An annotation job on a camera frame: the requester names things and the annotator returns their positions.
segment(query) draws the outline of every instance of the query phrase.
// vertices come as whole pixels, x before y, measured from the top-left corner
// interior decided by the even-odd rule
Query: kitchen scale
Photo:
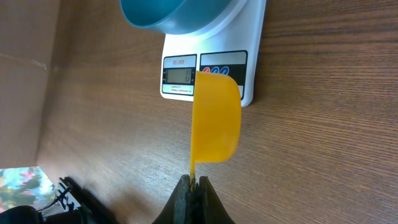
[[[166,34],[160,94],[193,101],[199,70],[229,75],[238,84],[241,106],[250,104],[265,10],[266,0],[231,0],[204,28],[184,35]]]

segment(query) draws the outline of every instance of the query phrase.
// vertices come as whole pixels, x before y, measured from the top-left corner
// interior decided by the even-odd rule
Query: digital display
[[[167,83],[191,83],[192,69],[168,69],[167,70]]]

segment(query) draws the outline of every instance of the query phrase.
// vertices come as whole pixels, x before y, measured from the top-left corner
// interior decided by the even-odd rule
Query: blue bowl
[[[231,0],[120,0],[131,25],[163,32],[189,34],[214,20]]]

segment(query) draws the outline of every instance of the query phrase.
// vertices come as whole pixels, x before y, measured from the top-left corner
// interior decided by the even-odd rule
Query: yellow object
[[[223,162],[238,146],[241,95],[227,75],[197,72],[193,93],[191,179],[196,162]]]

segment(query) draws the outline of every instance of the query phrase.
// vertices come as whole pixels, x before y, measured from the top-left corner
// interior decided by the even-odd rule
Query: wooden table
[[[192,103],[160,96],[163,43],[117,1],[62,2],[38,164],[121,223],[151,223],[189,171]],[[398,1],[269,0],[238,150],[198,175],[236,223],[398,222],[397,73]]]

